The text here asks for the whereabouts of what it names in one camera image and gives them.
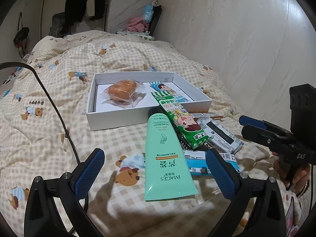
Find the finger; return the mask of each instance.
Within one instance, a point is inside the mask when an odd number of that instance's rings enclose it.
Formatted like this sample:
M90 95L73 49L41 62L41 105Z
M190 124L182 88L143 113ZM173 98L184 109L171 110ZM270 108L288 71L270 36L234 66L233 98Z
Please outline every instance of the finger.
M273 163L274 170L279 174L280 178L286 178L286 172L281 168L279 160L275 160Z
M308 178L309 178L309 173L306 174L303 178L301 178L301 179L295 184L295 187L294 187L294 190L293 190L293 191L295 192L295 194L299 194L299 193L303 190L304 186L305 186L306 183L307 183Z
M293 177L293 183L297 183L301 178L303 178L304 176L308 175L307 170L299 167L297 172L295 173L294 177Z
M290 182L285 180L285 179L281 179L281 181L284 183L285 187L288 188L290 186Z

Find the candy packet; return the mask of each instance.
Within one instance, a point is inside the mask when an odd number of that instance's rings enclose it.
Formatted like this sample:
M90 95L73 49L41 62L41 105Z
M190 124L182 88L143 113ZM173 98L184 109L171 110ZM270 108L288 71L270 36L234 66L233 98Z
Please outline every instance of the candy packet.
M172 90L169 86L166 86L161 81L151 82L150 86L158 92L168 91L176 100L177 102L188 102L189 100L184 98L182 95L176 93Z
M151 94L167 113L170 121L183 134L192 149L206 143L209 139L208 135L168 91L152 92Z
M196 120L201 118L211 118L214 120L225 118L225 116L216 113L191 113L191 116Z

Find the white wall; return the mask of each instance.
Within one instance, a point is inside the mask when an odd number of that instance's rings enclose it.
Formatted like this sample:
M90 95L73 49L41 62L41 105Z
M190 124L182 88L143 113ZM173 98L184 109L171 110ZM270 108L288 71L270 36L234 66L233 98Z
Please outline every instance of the white wall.
M316 33L296 0L159 0L156 39L211 66L246 114L290 128L289 87L316 86Z
M40 40L40 9L42 0L17 0L0 26L0 63L21 61L18 49L13 44L17 33L19 14L22 11L23 26L30 29L28 36L28 51ZM0 85L12 73L13 69L0 71Z
M56 13L65 11L66 0L45 0L43 9L42 31L43 37L49 33L49 28L52 26L52 16ZM104 30L104 19L95 21L83 21L72 27L72 33L89 31L89 30Z
M112 0L107 31L115 33L124 29L127 21L132 17L142 16L146 4L152 0Z

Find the green tube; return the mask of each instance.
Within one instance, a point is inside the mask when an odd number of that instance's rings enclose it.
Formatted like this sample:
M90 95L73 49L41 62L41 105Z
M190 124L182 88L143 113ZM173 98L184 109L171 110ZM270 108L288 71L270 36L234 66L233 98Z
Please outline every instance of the green tube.
M160 107L151 109L146 140L145 201L197 193L170 120Z

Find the bed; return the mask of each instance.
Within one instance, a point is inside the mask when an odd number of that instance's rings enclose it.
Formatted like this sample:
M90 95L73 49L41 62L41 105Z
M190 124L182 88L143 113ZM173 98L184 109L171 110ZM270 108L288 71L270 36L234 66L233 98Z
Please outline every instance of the bed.
M170 201L144 201L144 167L139 180L125 186L116 176L125 158L143 156L146 124L90 131L86 104L95 73L115 71L176 72L213 100L210 112L226 116L221 124L242 139L238 123L242 115L211 66L189 61L172 45L132 35L89 31L53 38L47 36L34 47L27 62L34 67L58 107L81 161L98 147L105 164L89 192L88 215L104 236L200 236L205 237L229 205L212 177L194 176L199 194ZM74 74L83 73L84 77ZM76 167L76 160L62 125L31 71L17 69L0 100L0 211L18 236L23 236L28 192L35 176L58 178ZM250 177L274 176L279 183L285 213L294 198L296 222L308 213L310 193L297 200L285 190L272 165L276 157L260 145L244 140L236 154L242 171ZM245 226L254 199L243 220ZM56 205L69 230L71 224L61 202Z

